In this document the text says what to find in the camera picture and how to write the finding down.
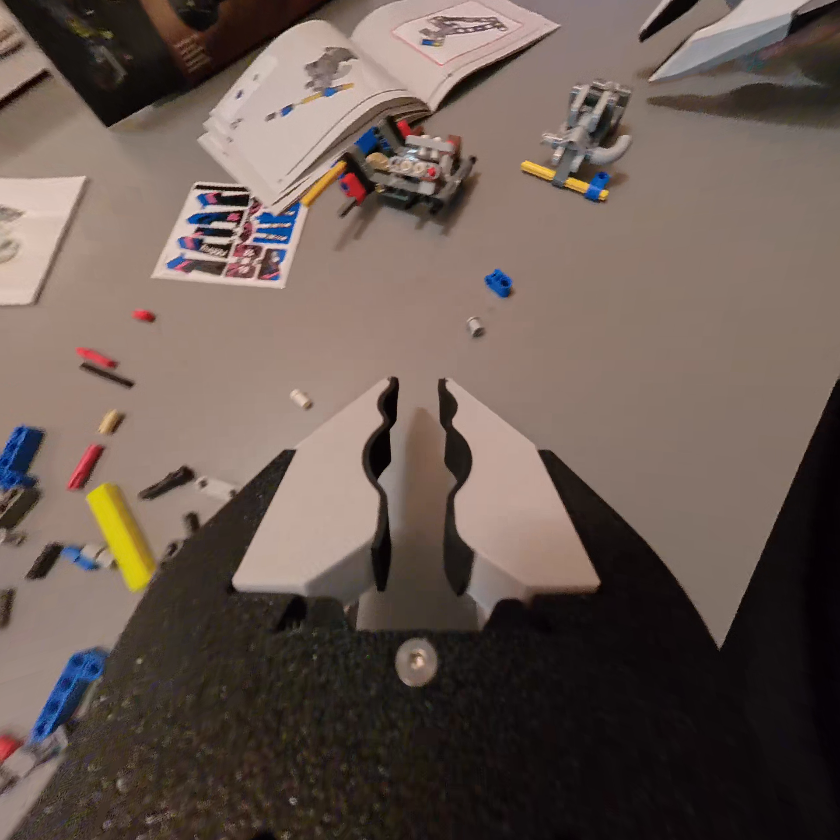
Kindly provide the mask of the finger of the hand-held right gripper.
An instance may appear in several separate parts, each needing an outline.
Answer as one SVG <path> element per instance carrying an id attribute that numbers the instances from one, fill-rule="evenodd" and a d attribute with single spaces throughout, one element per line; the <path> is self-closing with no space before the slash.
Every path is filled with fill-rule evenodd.
<path id="1" fill-rule="evenodd" d="M 694 76 L 760 53 L 838 12 L 838 2 L 830 1 L 739 1 L 727 6 L 724 17 L 691 34 L 648 81 Z"/>
<path id="2" fill-rule="evenodd" d="M 653 37 L 659 31 L 687 14 L 698 3 L 697 0 L 659 2 L 655 10 L 647 17 L 639 29 L 638 40 L 645 41 Z"/>

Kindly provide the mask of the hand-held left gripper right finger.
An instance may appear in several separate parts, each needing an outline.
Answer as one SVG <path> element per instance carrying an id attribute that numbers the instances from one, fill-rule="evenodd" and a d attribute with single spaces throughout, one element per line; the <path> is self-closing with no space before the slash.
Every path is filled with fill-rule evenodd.
<path id="1" fill-rule="evenodd" d="M 587 595 L 601 579 L 537 446 L 449 378 L 437 384 L 444 463 L 444 572 L 479 614 L 500 602 Z"/>

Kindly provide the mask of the grey lego suspension assembly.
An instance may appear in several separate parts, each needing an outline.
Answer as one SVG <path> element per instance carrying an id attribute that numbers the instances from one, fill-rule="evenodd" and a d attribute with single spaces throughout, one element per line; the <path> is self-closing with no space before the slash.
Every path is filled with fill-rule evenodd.
<path id="1" fill-rule="evenodd" d="M 583 164 L 610 165 L 624 157 L 633 137 L 621 132 L 621 124 L 632 96 L 631 87 L 612 80 L 572 87 L 565 122 L 541 138 L 552 151 L 554 186 L 564 186 Z"/>

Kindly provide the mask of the yellow lego axle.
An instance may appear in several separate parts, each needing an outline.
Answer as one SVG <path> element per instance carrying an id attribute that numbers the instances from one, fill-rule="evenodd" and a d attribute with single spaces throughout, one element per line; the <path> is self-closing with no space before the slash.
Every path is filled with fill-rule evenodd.
<path id="1" fill-rule="evenodd" d="M 544 182 L 548 182 L 552 186 L 556 186 L 560 189 L 564 189 L 579 194 L 581 196 L 584 196 L 586 187 L 590 183 L 590 181 L 586 182 L 579 178 L 574 178 L 572 176 L 569 176 L 562 181 L 559 178 L 557 171 L 555 171 L 554 169 L 533 163 L 531 161 L 523 161 L 520 164 L 520 171 L 524 174 L 539 178 Z"/>

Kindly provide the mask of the black lego pin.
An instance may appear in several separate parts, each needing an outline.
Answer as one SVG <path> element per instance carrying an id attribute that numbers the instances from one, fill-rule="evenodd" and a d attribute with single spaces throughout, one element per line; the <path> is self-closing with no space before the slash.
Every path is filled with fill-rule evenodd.
<path id="1" fill-rule="evenodd" d="M 183 487 L 185 485 L 192 484 L 195 481 L 195 479 L 195 471 L 191 467 L 183 465 L 178 469 L 175 469 L 172 472 L 168 473 L 166 476 L 153 483 L 152 485 L 143 488 L 138 493 L 138 499 L 142 501 L 152 501 L 156 498 L 162 497 L 164 494 L 169 493 L 178 487 Z"/>

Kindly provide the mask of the yellow lego beam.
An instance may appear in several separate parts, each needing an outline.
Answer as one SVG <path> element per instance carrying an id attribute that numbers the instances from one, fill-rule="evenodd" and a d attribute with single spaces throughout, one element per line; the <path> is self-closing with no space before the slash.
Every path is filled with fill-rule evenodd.
<path id="1" fill-rule="evenodd" d="M 123 582 L 131 592 L 141 592 L 151 582 L 156 562 L 121 489 L 102 483 L 87 494 L 86 501 Z"/>

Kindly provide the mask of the blue and grey lego piece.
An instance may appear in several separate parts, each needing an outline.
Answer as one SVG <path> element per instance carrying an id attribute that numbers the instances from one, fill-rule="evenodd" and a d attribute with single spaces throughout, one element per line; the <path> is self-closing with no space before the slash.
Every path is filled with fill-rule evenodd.
<path id="1" fill-rule="evenodd" d="M 60 550 L 59 558 L 84 571 L 111 569 L 116 565 L 115 557 L 105 543 L 67 545 Z"/>

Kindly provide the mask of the red lego pin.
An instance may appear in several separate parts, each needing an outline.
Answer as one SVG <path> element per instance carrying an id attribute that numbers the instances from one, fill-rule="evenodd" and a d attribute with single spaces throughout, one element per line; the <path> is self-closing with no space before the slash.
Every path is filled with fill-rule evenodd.
<path id="1" fill-rule="evenodd" d="M 90 444 L 85 449 L 66 483 L 68 490 L 82 490 L 88 484 L 104 449 L 101 444 Z"/>

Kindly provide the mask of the black lego axle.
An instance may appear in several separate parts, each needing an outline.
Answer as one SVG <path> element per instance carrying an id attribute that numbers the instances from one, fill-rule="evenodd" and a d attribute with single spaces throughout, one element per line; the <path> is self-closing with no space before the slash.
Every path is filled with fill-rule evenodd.
<path id="1" fill-rule="evenodd" d="M 130 378 L 126 378 L 122 375 L 116 374 L 110 369 L 102 368 L 92 362 L 82 362 L 79 365 L 80 370 L 90 373 L 91 375 L 95 375 L 104 381 L 111 382 L 113 384 L 119 385 L 124 389 L 131 389 L 134 388 L 134 380 Z"/>

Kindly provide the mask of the lego engine assembly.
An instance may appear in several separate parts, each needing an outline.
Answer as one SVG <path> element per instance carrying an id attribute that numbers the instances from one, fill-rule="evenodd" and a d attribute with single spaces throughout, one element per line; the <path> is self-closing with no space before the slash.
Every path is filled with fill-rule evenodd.
<path id="1" fill-rule="evenodd" d="M 373 197 L 403 209 L 425 207 L 436 216 L 458 201 L 476 163 L 458 135 L 438 137 L 385 117 L 348 146 L 299 203 L 310 207 L 338 184 L 344 197 L 340 217 Z"/>

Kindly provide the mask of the blue lego beam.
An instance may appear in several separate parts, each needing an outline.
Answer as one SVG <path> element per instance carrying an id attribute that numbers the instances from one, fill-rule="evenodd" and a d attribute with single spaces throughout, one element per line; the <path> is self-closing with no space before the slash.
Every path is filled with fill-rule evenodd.
<path id="1" fill-rule="evenodd" d="M 30 743 L 44 741 L 72 717 L 89 686 L 102 677 L 108 657 L 106 648 L 91 647 L 68 658 L 29 733 Z"/>
<path id="2" fill-rule="evenodd" d="M 6 441 L 1 454 L 1 490 L 31 488 L 37 478 L 29 469 L 45 437 L 45 431 L 37 427 L 17 426 Z"/>

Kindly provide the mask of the lego sticker sheet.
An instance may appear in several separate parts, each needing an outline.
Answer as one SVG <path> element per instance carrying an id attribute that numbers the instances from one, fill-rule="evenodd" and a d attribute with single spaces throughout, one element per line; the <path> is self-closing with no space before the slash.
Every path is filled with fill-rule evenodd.
<path id="1" fill-rule="evenodd" d="M 283 289 L 308 214 L 301 203 L 271 209 L 244 185 L 195 182 L 151 278 Z"/>

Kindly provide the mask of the dark lego box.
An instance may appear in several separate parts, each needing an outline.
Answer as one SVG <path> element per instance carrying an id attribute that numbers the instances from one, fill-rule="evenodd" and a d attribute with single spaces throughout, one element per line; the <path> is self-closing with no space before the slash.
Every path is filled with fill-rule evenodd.
<path id="1" fill-rule="evenodd" d="M 6 1 L 23 35 L 105 126 L 198 86 L 320 1 Z"/>

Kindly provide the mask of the person's dark clothing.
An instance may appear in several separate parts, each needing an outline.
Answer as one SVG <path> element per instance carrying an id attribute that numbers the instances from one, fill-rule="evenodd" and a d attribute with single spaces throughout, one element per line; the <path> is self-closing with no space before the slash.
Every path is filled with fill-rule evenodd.
<path id="1" fill-rule="evenodd" d="M 721 647 L 783 838 L 839 838 L 839 383 Z"/>

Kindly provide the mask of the white paper leaflet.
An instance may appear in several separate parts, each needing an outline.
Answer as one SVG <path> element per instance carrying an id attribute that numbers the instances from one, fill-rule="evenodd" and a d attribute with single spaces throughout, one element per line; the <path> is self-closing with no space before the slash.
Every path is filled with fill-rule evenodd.
<path id="1" fill-rule="evenodd" d="M 1 305 L 37 302 L 86 176 L 1 179 Z"/>

